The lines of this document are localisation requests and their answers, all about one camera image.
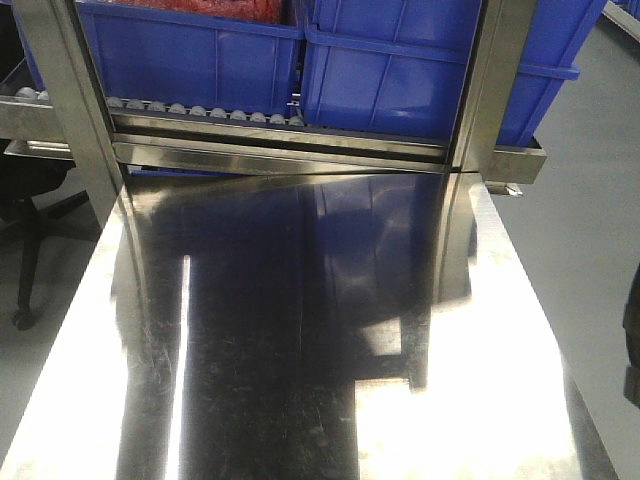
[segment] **blue bin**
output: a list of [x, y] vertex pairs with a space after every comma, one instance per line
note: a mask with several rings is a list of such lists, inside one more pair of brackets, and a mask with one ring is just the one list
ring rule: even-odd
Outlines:
[[107, 95], [287, 113], [304, 38], [297, 0], [290, 25], [111, 3], [77, 5]]
[[[448, 142], [466, 55], [320, 32], [307, 24], [301, 107], [305, 121]], [[498, 143], [526, 146], [576, 67], [522, 64]]]
[[631, 0], [628, 9], [634, 18], [640, 19], [640, 0]]
[[480, 0], [315, 0], [325, 33], [455, 50], [473, 41]]
[[[479, 0], [316, 0], [325, 33], [467, 51]], [[570, 67], [606, 0], [539, 0], [525, 63]]]

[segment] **red contents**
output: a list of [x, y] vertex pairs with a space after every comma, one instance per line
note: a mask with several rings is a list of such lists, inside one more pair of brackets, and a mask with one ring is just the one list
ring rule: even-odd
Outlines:
[[282, 0], [110, 0], [140, 7], [197, 12], [254, 22], [280, 23]]

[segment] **floor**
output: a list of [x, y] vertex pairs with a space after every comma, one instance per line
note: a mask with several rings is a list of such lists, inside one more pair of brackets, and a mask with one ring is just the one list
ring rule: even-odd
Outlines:
[[[621, 324], [640, 262], [640, 46], [603, 20], [577, 63], [582, 77], [567, 83], [537, 133], [549, 152], [538, 181], [523, 199], [495, 201], [621, 480], [637, 480], [640, 410], [622, 395]], [[63, 193], [78, 182], [72, 175]], [[19, 249], [0, 244], [0, 458], [92, 250], [46, 241], [33, 301], [41, 319], [18, 333], [8, 319]]]
[[[37, 197], [45, 208], [82, 190], [72, 170], [62, 188]], [[94, 221], [88, 204], [64, 218], [74, 225]], [[16, 308], [22, 247], [19, 241], [0, 237], [0, 458], [4, 459], [18, 428], [22, 412], [36, 384], [40, 370], [64, 319], [95, 244], [87, 241], [48, 237], [44, 240], [36, 272], [31, 308], [37, 324], [19, 332], [11, 317]]]
[[640, 262], [640, 45], [601, 20], [536, 136], [522, 199], [495, 203], [622, 480], [640, 478], [622, 317]]

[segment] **stainless steel table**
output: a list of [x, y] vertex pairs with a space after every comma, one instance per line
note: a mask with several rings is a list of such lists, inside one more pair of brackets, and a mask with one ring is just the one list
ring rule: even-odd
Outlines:
[[0, 479], [615, 479], [474, 174], [145, 178]]

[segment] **metal shelf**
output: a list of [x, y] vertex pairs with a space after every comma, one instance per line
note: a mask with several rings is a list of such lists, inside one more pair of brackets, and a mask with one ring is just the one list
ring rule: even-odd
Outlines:
[[640, 42], [640, 21], [611, 1], [607, 2], [602, 13], [636, 42]]
[[[58, 145], [67, 143], [103, 225], [126, 186], [122, 164], [245, 174], [479, 172], [485, 180], [532, 183], [544, 150], [539, 145], [496, 148], [495, 143], [536, 4], [484, 0], [449, 146], [362, 132], [111, 110], [75, 2], [14, 0], [52, 102], [0, 97], [0, 136], [27, 142], [14, 145], [16, 152], [52, 158], [68, 157]], [[0, 88], [0, 95], [8, 91]]]

